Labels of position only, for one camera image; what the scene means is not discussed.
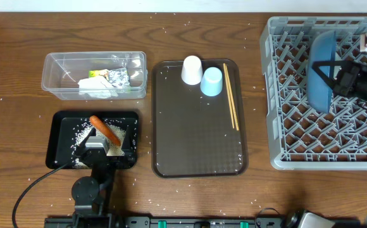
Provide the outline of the white tissue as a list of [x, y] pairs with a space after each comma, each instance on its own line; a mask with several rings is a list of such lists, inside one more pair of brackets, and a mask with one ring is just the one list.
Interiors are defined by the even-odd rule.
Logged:
[[97, 76], [78, 81], [79, 95], [89, 95], [92, 99], [117, 98], [118, 93], [104, 77]]

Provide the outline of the dark blue plate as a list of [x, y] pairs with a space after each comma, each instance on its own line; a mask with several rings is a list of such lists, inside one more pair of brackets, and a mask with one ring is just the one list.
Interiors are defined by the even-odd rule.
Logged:
[[307, 70], [307, 98], [309, 105], [320, 113], [329, 113], [332, 90], [313, 70], [315, 61], [335, 61], [336, 34], [330, 30], [318, 35], [310, 46]]

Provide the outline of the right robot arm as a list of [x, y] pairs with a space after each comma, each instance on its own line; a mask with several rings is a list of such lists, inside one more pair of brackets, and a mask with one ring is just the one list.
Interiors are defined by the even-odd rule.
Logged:
[[[367, 102], [367, 65], [353, 61], [315, 61], [312, 69], [336, 95], [359, 98]], [[290, 228], [367, 227], [367, 216], [364, 223], [360, 224], [352, 220], [330, 220], [303, 210], [287, 218], [283, 226]]]

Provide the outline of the silver foil snack wrapper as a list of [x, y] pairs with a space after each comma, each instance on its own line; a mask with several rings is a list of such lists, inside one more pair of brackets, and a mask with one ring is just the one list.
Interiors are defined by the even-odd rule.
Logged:
[[92, 77], [104, 77], [117, 89], [126, 89], [130, 87], [130, 77], [126, 68], [117, 68], [114, 70], [91, 70], [89, 71], [89, 78]]

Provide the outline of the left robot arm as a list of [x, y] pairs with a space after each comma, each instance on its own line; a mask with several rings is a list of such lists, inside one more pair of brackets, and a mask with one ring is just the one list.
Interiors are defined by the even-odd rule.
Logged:
[[135, 152], [135, 132], [127, 127], [121, 143], [123, 156], [108, 156], [108, 142], [96, 136], [92, 129], [77, 144], [76, 156], [81, 163], [91, 169], [89, 176], [79, 178], [72, 186], [75, 200], [73, 227], [120, 227], [123, 220], [108, 212], [108, 205], [113, 190], [115, 172], [132, 168], [137, 162]]

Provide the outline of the pile of rice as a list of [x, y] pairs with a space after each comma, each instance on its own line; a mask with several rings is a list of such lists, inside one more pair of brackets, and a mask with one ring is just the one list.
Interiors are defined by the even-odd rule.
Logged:
[[[115, 125], [110, 125], [107, 123], [106, 125], [119, 138], [119, 140], [121, 141], [121, 145], [122, 145], [125, 134], [126, 134], [126, 130], [123, 130], [122, 128], [115, 126]], [[72, 145], [72, 150], [73, 150], [72, 151], [72, 159], [73, 159], [72, 167], [73, 168], [75, 168], [75, 151], [77, 148], [85, 147], [85, 143], [88, 140], [89, 136], [101, 136], [101, 137], [105, 137], [108, 140], [109, 142], [109, 151], [107, 153], [108, 156], [119, 156], [121, 159], [122, 156], [124, 155], [124, 152], [121, 150], [121, 146], [117, 146], [113, 144], [106, 136], [104, 136], [101, 132], [99, 132], [91, 124], [89, 125], [85, 124], [84, 128], [80, 132], [77, 132], [77, 135], [75, 137], [75, 142]]]

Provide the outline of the orange carrot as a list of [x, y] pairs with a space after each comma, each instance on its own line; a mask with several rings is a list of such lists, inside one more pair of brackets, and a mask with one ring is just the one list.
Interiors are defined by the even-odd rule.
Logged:
[[121, 141], [113, 133], [113, 131], [97, 116], [93, 115], [89, 118], [90, 123], [104, 136], [106, 136], [113, 144], [121, 146]]

